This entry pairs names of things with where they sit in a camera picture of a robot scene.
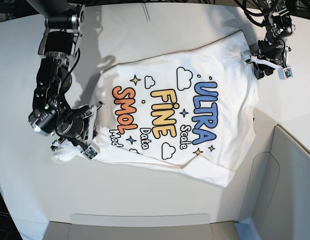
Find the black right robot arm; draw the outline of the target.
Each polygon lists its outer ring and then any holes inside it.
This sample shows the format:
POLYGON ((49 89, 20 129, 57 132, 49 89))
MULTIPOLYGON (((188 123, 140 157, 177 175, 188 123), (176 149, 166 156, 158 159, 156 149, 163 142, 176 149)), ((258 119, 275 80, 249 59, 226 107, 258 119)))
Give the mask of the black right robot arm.
POLYGON ((80 59, 80 42, 85 19, 83 4, 71 5, 66 0, 31 0, 29 4, 45 18, 45 31, 38 55, 41 57, 36 78, 29 123, 41 135, 56 134, 59 139, 52 150, 62 148, 65 141, 80 151, 92 147, 96 137, 94 121, 101 105, 73 109, 65 94, 72 85, 70 57, 80 59))

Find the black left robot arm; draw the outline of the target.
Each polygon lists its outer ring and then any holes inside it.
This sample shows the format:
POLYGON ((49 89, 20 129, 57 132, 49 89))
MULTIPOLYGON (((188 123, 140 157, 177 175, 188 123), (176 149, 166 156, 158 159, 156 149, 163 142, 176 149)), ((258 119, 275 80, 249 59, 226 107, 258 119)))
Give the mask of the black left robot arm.
POLYGON ((286 44, 286 40, 293 34, 295 26, 285 1, 258 0, 255 5, 260 13, 248 10, 245 0, 236 3, 252 24, 266 30, 264 39, 257 42, 250 59, 246 61, 253 66, 255 77, 259 80, 275 71, 281 80, 292 77, 291 66, 287 64, 291 48, 286 44))

